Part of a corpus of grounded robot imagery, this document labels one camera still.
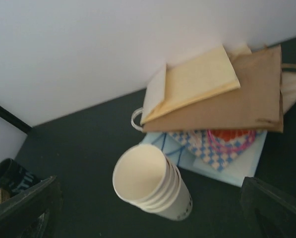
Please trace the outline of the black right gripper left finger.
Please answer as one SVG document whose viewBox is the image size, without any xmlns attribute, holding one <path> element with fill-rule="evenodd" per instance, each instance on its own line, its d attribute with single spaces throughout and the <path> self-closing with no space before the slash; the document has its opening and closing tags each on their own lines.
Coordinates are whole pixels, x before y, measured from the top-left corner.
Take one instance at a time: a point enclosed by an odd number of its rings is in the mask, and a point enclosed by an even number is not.
<svg viewBox="0 0 296 238">
<path fill-rule="evenodd" d="M 32 224 L 32 237 L 53 238 L 61 209 L 60 182 L 51 176 L 0 204 L 0 238 L 21 237 Z"/>
</svg>

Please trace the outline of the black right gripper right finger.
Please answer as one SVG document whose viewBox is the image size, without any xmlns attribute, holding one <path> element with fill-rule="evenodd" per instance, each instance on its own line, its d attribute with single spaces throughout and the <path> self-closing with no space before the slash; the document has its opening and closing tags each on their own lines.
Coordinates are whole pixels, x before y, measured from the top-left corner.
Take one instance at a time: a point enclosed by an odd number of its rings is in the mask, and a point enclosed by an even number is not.
<svg viewBox="0 0 296 238">
<path fill-rule="evenodd" d="M 296 198 L 257 178 L 245 177 L 240 205 L 256 238 L 296 238 Z"/>
</svg>

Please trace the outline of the brown paper bag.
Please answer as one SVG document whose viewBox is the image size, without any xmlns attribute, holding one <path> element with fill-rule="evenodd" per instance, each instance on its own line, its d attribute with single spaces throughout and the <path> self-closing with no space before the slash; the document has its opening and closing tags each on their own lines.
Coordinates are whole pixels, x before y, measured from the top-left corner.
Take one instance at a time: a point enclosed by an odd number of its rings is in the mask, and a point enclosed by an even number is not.
<svg viewBox="0 0 296 238">
<path fill-rule="evenodd" d="M 282 49 L 237 57 L 241 88 L 178 109 L 143 126 L 144 132 L 193 129 L 266 129 L 283 132 Z"/>
</svg>

